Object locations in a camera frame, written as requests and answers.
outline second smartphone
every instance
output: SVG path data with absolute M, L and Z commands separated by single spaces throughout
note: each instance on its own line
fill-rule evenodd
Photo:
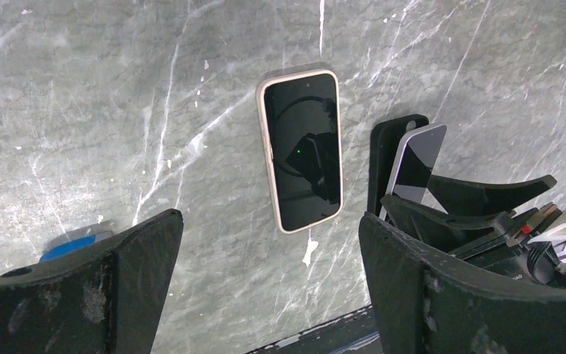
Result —
M 422 202 L 446 131 L 445 124 L 436 123 L 408 131 L 402 137 L 391 168 L 386 195 Z M 380 217 L 385 220 L 385 216 L 385 209 L 381 208 Z
M 257 89 L 270 194 L 284 233 L 341 210 L 338 95 L 337 77 L 323 69 L 266 80 Z

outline beige phone case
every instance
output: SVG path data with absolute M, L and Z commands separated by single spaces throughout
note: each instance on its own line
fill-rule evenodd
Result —
M 274 163 L 272 161 L 272 147 L 270 146 L 270 134 L 268 133 L 268 119 L 266 118 L 265 106 L 264 106 L 264 95 L 265 89 L 273 85 L 275 83 L 283 83 L 285 81 L 291 81 L 296 79 L 301 79 L 303 77 L 310 77 L 316 76 L 320 74 L 327 74 L 331 75 L 335 80 L 335 98 L 336 98 L 336 106 L 338 110 L 338 146 L 339 146 L 339 154 L 340 154 L 340 208 L 335 212 L 335 214 L 329 216 L 328 218 L 324 218 L 320 221 L 316 221 L 315 223 L 311 223 L 305 227 L 301 227 L 300 229 L 287 231 L 283 229 L 283 225 L 281 222 L 281 212 L 279 210 L 279 196 L 276 192 L 276 180 L 274 177 Z M 281 232 L 285 234 L 292 234 L 294 232 L 298 232 L 301 230 L 305 230 L 310 228 L 311 226 L 317 225 L 323 221 L 327 221 L 329 219 L 334 218 L 337 216 L 343 207 L 343 171 L 342 171 L 342 155 L 341 155 L 341 120 L 340 120 L 340 89 L 339 89 L 339 82 L 338 77 L 335 75 L 334 72 L 326 69 L 316 69 L 316 70 L 309 70 L 308 72 L 299 72 L 297 74 L 289 74 L 281 77 L 275 77 L 273 79 L 267 79 L 259 87 L 257 88 L 256 98 L 257 98 L 257 111 L 259 112 L 259 124 L 261 125 L 262 129 L 262 140 L 264 145 L 264 153 L 265 153 L 265 161 L 266 161 L 266 168 L 268 169 L 268 179 L 270 180 L 270 195 L 272 196 L 272 206 L 274 208 L 274 218 L 276 219 L 276 225 L 279 227 Z

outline gray marble wall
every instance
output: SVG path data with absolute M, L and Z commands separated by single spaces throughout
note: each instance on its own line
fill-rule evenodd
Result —
M 340 78 L 344 208 L 283 235 L 254 92 L 317 62 Z M 154 353 L 241 353 L 316 325 L 369 302 L 369 132 L 412 113 L 449 125 L 439 174 L 552 173 L 540 202 L 566 205 L 566 1 L 0 0 L 0 274 L 69 230 L 176 207 Z

